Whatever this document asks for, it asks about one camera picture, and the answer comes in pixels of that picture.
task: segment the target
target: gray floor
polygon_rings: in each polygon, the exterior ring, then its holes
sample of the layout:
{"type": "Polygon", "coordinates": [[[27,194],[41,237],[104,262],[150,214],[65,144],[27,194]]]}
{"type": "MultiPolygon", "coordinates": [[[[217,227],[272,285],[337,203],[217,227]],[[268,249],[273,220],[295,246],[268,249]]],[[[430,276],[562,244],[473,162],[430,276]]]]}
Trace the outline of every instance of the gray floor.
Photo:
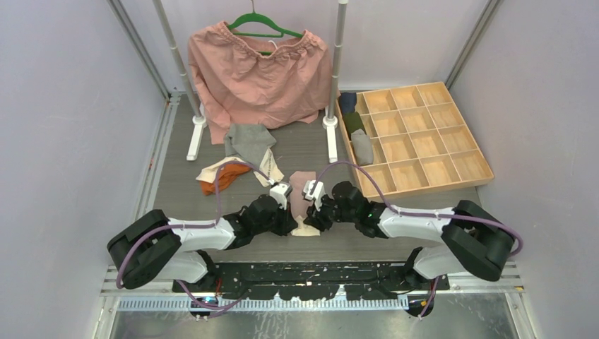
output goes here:
{"type": "MultiPolygon", "coordinates": [[[[192,114],[189,101],[182,97],[154,207],[178,219],[208,220],[215,217],[216,200],[214,195],[202,194],[195,178],[202,168],[220,161],[225,156],[225,151],[223,145],[210,144],[206,129],[198,160],[186,160],[193,132],[192,114]]],[[[271,134],[277,140],[272,150],[286,179],[295,171],[318,173],[328,164],[326,133],[321,126],[321,119],[312,124],[296,122],[272,130],[271,134]]],[[[337,137],[339,159],[347,159],[348,155],[339,133],[337,137]]],[[[330,190],[334,184],[343,180],[353,181],[353,178],[349,168],[339,165],[327,172],[324,178],[325,187],[330,190]]],[[[267,193],[268,189],[263,188],[253,174],[244,174],[223,191],[223,213],[238,211],[259,194],[267,193]]],[[[461,199],[480,203],[474,188],[394,199],[392,202],[409,208],[443,208],[454,206],[461,199]]],[[[214,261],[405,260],[415,247],[427,244],[429,242],[412,238],[370,239],[350,224],[339,224],[320,237],[278,237],[270,233],[261,234],[241,249],[209,253],[214,261]]]]}

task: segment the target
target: black mounting plate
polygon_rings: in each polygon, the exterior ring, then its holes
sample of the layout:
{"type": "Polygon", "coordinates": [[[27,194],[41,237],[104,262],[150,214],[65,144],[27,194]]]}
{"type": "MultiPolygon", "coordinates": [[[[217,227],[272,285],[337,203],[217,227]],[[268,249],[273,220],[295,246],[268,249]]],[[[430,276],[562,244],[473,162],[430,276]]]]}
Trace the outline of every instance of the black mounting plate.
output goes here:
{"type": "MultiPolygon", "coordinates": [[[[341,262],[280,262],[280,263],[216,263],[214,276],[222,279],[220,291],[227,299],[244,295],[254,300],[270,300],[277,294],[283,300],[299,297],[315,300],[335,296],[343,285],[348,300],[395,299],[394,292],[411,290],[403,280],[403,262],[341,261],[341,262]]],[[[191,292],[215,292],[218,279],[206,284],[187,284],[191,292]]],[[[428,291],[423,283],[419,290],[428,291]]],[[[443,278],[438,290],[448,290],[443,278]]],[[[183,292],[174,283],[173,292],[183,292]]]]}

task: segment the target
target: gray sock in tray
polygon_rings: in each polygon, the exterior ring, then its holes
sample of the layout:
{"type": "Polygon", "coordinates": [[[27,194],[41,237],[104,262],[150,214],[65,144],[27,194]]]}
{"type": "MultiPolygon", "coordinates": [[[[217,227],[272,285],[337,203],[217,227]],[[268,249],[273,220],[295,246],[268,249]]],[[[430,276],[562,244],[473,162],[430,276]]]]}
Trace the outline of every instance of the gray sock in tray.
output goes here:
{"type": "Polygon", "coordinates": [[[370,141],[370,137],[362,129],[358,129],[352,133],[352,145],[357,164],[360,166],[372,165],[374,162],[372,142],[370,141]]]}

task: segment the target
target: dark green sock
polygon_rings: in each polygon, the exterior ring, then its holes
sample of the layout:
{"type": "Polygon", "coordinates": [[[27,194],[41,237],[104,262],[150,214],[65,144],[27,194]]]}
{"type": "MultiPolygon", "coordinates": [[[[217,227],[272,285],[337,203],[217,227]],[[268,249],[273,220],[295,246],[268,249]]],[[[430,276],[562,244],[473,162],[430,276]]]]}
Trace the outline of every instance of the dark green sock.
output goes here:
{"type": "Polygon", "coordinates": [[[364,123],[362,122],[362,119],[360,118],[360,114],[358,112],[344,114],[343,123],[345,124],[345,130],[348,131],[350,140],[352,133],[354,133],[358,129],[361,129],[366,133],[364,123]]]}

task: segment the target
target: metal floor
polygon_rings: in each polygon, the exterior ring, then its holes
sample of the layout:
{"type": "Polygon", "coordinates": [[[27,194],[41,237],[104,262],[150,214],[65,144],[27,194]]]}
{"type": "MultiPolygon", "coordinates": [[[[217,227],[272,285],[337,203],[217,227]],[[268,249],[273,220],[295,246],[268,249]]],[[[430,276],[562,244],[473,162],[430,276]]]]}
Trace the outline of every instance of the metal floor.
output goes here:
{"type": "MultiPolygon", "coordinates": [[[[202,135],[198,160],[186,160],[193,132],[193,112],[186,96],[182,96],[174,120],[170,143],[156,193],[154,208],[164,210],[167,216],[183,220],[209,220],[215,217],[214,195],[204,196],[195,180],[202,168],[220,161],[225,156],[223,145],[211,145],[208,128],[202,135]]],[[[321,118],[312,124],[295,122],[272,130],[277,140],[272,150],[285,180],[295,171],[320,172],[328,164],[326,132],[321,118]]],[[[338,157],[347,159],[343,140],[337,133],[338,157]]],[[[327,172],[324,184],[327,191],[341,181],[351,180],[350,169],[339,165],[327,172]]],[[[267,194],[252,173],[238,177],[221,195],[223,213],[238,211],[260,194],[267,194]]],[[[474,188],[425,194],[391,202],[409,208],[444,208],[456,205],[461,199],[480,203],[474,188]]],[[[344,261],[344,260],[405,260],[418,246],[430,242],[412,238],[370,239],[353,225],[337,224],[320,237],[278,237],[261,234],[252,243],[233,251],[209,251],[214,261],[344,261]]]]}
{"type": "Polygon", "coordinates": [[[437,295],[422,322],[404,311],[230,312],[195,322],[187,312],[117,312],[110,338],[518,338],[503,294],[437,295]]]}

